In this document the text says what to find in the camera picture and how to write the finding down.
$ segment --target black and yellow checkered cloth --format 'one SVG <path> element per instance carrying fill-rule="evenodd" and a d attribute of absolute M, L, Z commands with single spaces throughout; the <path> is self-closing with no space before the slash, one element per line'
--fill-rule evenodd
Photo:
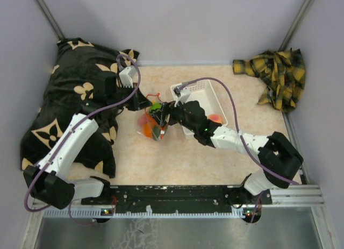
<path fill-rule="evenodd" d="M 251 60 L 233 60 L 234 74 L 260 78 L 266 89 L 258 104 L 270 103 L 275 109 L 290 112 L 296 108 L 305 88 L 305 63 L 300 49 L 267 50 Z"/>

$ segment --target yellow plaid cloth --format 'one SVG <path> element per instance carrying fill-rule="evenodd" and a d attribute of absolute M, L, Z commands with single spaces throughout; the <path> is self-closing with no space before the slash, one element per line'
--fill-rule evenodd
<path fill-rule="evenodd" d="M 233 60 L 234 74 L 260 78 L 266 89 L 258 104 L 270 103 L 275 109 L 290 112 L 296 108 L 305 88 L 305 63 L 300 49 L 267 50 L 251 60 Z"/>

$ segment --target white wall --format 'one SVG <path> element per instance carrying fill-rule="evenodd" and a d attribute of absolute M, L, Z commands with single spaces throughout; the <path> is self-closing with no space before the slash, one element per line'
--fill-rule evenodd
<path fill-rule="evenodd" d="M 278 49 L 303 0 L 45 0 L 68 37 L 141 64 L 229 63 Z"/>
<path fill-rule="evenodd" d="M 311 180 L 320 184 L 344 246 L 344 0 L 315 0 L 292 39 L 306 86 L 291 114 Z"/>
<path fill-rule="evenodd" d="M 19 142 L 37 114 L 56 37 L 33 0 L 0 0 L 0 248 L 17 248 L 28 212 Z"/>

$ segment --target white plastic basket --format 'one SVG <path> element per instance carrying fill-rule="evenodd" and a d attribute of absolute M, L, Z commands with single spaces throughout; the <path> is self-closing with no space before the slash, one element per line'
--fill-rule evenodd
<path fill-rule="evenodd" d="M 181 85 L 181 83 L 171 86 L 171 92 L 174 100 L 177 100 L 177 96 L 174 94 L 173 90 L 178 85 Z M 223 125 L 227 126 L 227 118 L 209 80 L 198 81 L 189 85 L 188 88 L 190 89 L 191 94 L 187 102 L 197 100 L 199 105 L 204 109 L 206 116 L 216 113 L 221 117 Z M 194 137 L 193 132 L 185 127 L 183 127 L 183 131 L 187 139 L 192 139 Z"/>

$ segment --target gray floor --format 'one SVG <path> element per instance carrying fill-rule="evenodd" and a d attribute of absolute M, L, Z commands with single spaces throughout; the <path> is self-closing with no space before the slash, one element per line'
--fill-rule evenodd
<path fill-rule="evenodd" d="M 240 219 L 112 219 L 81 227 L 45 218 L 35 249 L 316 249 L 310 209 L 263 209 L 256 224 Z"/>

